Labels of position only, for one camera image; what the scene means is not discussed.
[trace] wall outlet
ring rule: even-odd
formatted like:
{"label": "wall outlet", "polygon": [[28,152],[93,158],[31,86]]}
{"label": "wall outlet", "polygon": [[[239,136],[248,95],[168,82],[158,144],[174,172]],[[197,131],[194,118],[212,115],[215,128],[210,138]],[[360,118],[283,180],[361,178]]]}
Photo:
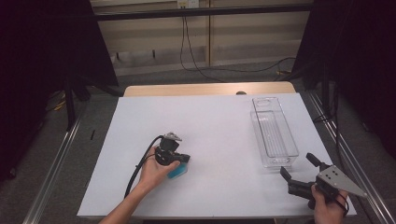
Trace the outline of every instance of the wall outlet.
{"label": "wall outlet", "polygon": [[189,0],[177,0],[177,8],[188,8]]}
{"label": "wall outlet", "polygon": [[199,7],[199,0],[189,0],[189,8]]}

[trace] transparent plastic bin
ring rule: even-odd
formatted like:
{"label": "transparent plastic bin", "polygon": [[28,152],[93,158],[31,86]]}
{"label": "transparent plastic bin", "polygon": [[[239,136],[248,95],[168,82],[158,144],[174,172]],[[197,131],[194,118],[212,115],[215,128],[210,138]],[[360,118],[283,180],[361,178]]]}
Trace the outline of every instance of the transparent plastic bin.
{"label": "transparent plastic bin", "polygon": [[278,99],[255,98],[252,101],[250,114],[263,166],[291,166],[299,154]]}

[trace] metal frame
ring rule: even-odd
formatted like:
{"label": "metal frame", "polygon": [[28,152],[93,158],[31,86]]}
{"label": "metal frame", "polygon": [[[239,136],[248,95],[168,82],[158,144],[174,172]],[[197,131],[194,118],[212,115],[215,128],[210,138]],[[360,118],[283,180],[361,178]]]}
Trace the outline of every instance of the metal frame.
{"label": "metal frame", "polygon": [[[309,96],[311,98],[312,104],[315,106],[317,112],[321,115],[324,114],[322,109],[322,103],[316,93],[309,92]],[[336,141],[336,126],[332,120],[324,120],[324,125],[326,126],[329,135],[332,137],[332,140]],[[373,183],[370,181],[366,173],[362,170],[361,166],[358,163],[355,155],[347,144],[343,135],[339,133],[339,147],[342,152],[342,156],[346,161],[350,171],[356,178],[356,181],[359,183],[359,186],[367,193],[367,200],[369,204],[372,206],[375,211],[378,219],[381,223],[391,224],[396,223],[395,218],[390,213],[387,205],[384,202],[384,199],[379,194],[378,190],[375,188]]]}
{"label": "metal frame", "polygon": [[48,15],[47,19],[54,22],[119,21],[173,17],[299,12],[311,11],[312,9],[329,9],[330,7],[339,7],[339,4],[336,2],[329,2],[321,4],[274,5],[264,7],[200,7],[137,12],[97,13],[94,15]]}
{"label": "metal frame", "polygon": [[52,189],[55,186],[56,179],[61,172],[67,152],[69,151],[69,148],[72,145],[73,140],[76,136],[81,117],[84,115],[87,105],[88,103],[84,103],[82,105],[76,122],[73,124],[70,131],[66,133],[61,147],[59,148],[58,153],[51,167],[49,168],[49,172],[47,173],[47,176],[43,184],[41,185],[40,191],[35,196],[35,200],[33,201],[25,220],[23,221],[23,224],[36,224],[40,220],[41,215],[43,214],[46,207],[47,201],[50,198]]}

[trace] electrical wire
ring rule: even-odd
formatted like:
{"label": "electrical wire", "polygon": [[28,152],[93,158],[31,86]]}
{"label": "electrical wire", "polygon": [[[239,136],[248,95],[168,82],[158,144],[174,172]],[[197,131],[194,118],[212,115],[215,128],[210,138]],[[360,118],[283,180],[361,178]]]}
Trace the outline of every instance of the electrical wire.
{"label": "electrical wire", "polygon": [[[188,39],[188,42],[189,42],[189,46],[190,46],[190,54],[191,54],[192,61],[193,61],[193,63],[194,63],[194,66],[195,66],[196,70],[195,70],[195,69],[188,69],[188,68],[186,68],[186,67],[184,66],[184,64],[183,64],[183,60],[182,60],[182,57],[181,57],[181,55],[183,54],[183,48],[184,48],[184,36],[185,36],[185,35],[184,35],[184,30],[185,30],[185,29],[186,29],[186,33],[187,33],[187,39]],[[190,35],[189,35],[189,25],[187,24],[187,18],[186,18],[186,17],[183,17],[183,39],[182,39],[182,41],[181,41],[180,62],[181,62],[181,66],[183,66],[183,68],[184,68],[185,70],[187,70],[187,71],[193,71],[193,72],[198,71],[198,72],[201,74],[201,76],[203,76],[203,77],[206,77],[206,78],[209,78],[209,79],[213,79],[213,80],[218,81],[218,82],[223,82],[223,83],[226,82],[226,81],[224,81],[224,80],[220,80],[220,79],[215,78],[215,77],[206,76],[206,75],[201,71],[201,69],[198,68],[198,66],[197,66],[197,64],[196,64],[196,62],[195,62],[195,59],[194,59],[194,55],[192,54],[192,48],[191,48],[191,42],[190,42]]]}
{"label": "electrical wire", "polygon": [[[329,117],[327,117],[327,115],[320,115],[317,118],[313,119],[314,122],[327,122],[330,119],[334,118],[334,126],[335,126],[335,152],[337,154],[337,158],[340,162],[341,168],[342,170],[345,172],[345,174],[347,175],[348,171],[344,165],[344,162],[342,160],[342,156],[341,156],[341,150],[340,150],[340,124],[338,122],[338,103],[339,103],[339,90],[338,90],[338,85],[337,83],[335,83],[334,85],[334,91],[333,91],[333,98],[332,98],[332,103],[331,103],[331,111],[333,110],[333,114],[330,115]],[[346,200],[346,205],[347,205],[347,210],[349,210],[349,204],[347,203],[347,199],[342,196],[344,198],[344,200]],[[356,199],[358,200],[359,204],[361,205],[361,208],[364,212],[364,214],[367,216],[367,218],[369,219],[370,223],[374,223],[373,220],[370,218],[366,208],[363,206],[363,203],[361,201],[360,197],[356,197]]]}
{"label": "electrical wire", "polygon": [[[184,66],[184,63],[183,63],[183,60],[182,60],[182,53],[183,53],[183,49],[184,49],[184,39],[185,39],[185,35],[187,35],[187,39],[188,39],[188,43],[189,43],[189,47],[190,47],[190,54],[191,54],[192,61],[193,61],[193,63],[194,63],[195,69],[186,68],[186,67]],[[203,71],[203,70],[218,70],[218,71],[229,71],[229,72],[240,72],[240,73],[258,73],[258,72],[267,71],[267,70],[269,70],[269,69],[271,69],[271,68],[273,68],[273,67],[275,67],[275,66],[278,67],[278,71],[279,71],[279,70],[280,70],[279,65],[280,65],[281,63],[283,63],[283,62],[286,61],[286,60],[295,60],[295,59],[296,59],[295,57],[287,57],[287,58],[284,58],[284,59],[282,59],[282,60],[279,60],[278,62],[276,62],[276,63],[274,63],[274,64],[272,64],[272,65],[270,65],[270,66],[268,66],[268,67],[265,67],[265,68],[263,68],[263,69],[256,69],[256,70],[238,70],[238,69],[214,68],[214,67],[199,68],[199,67],[197,66],[196,62],[195,62],[195,59],[194,59],[194,56],[193,56],[193,53],[192,53],[191,42],[190,42],[190,34],[189,34],[189,25],[188,25],[188,23],[187,23],[187,18],[185,18],[185,17],[183,17],[183,37],[182,37],[181,50],[180,50],[180,55],[179,55],[179,57],[180,57],[181,66],[183,67],[184,70],[186,70],[186,71],[191,71],[191,72],[197,72],[197,71],[198,71],[198,72],[201,73],[202,76],[204,76],[204,77],[206,77],[206,78],[214,79],[214,80],[220,81],[220,82],[225,82],[225,81],[219,80],[219,79],[213,78],[213,77],[208,77],[208,76],[204,75],[204,74],[202,73],[202,71]]]}
{"label": "electrical wire", "polygon": [[134,180],[136,179],[137,174],[139,173],[140,169],[142,168],[143,164],[146,162],[148,157],[151,157],[153,155],[149,155],[147,157],[147,154],[149,153],[149,150],[152,148],[152,146],[154,145],[154,143],[158,140],[158,139],[163,139],[163,136],[160,135],[156,138],[154,138],[154,140],[152,140],[151,144],[148,146],[148,149],[146,150],[145,154],[143,155],[142,159],[140,160],[139,164],[136,165],[136,169],[134,169],[134,173],[131,176],[131,179],[129,180],[128,186],[125,190],[125,195],[124,198],[126,198],[129,194],[129,192],[131,191],[131,187],[132,184],[134,183]]}
{"label": "electrical wire", "polygon": [[340,206],[343,210],[344,210],[344,217],[347,216],[347,213],[349,212],[349,203],[347,202],[347,198],[344,197],[342,194],[338,193],[338,196],[340,196],[341,198],[344,199],[344,201],[346,202],[346,206],[343,206],[342,204],[340,204],[340,202],[338,202],[337,200],[334,200],[335,203]]}

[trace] white tabletop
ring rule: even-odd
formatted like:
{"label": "white tabletop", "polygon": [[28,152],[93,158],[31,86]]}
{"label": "white tabletop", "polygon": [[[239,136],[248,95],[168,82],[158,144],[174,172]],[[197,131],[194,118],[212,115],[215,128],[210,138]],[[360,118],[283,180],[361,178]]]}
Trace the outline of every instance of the white tabletop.
{"label": "white tabletop", "polygon": [[[332,162],[298,93],[124,97],[119,100],[78,216],[103,217],[117,206],[151,141],[168,132],[183,139],[177,151],[191,155],[189,171],[165,180],[139,204],[134,217],[312,216],[306,199],[288,194],[279,169],[262,166],[250,119],[251,99],[256,97],[279,99],[300,152],[290,174],[296,180],[314,181],[318,168],[305,158],[306,153]],[[349,214],[356,215],[350,201],[349,205]]]}

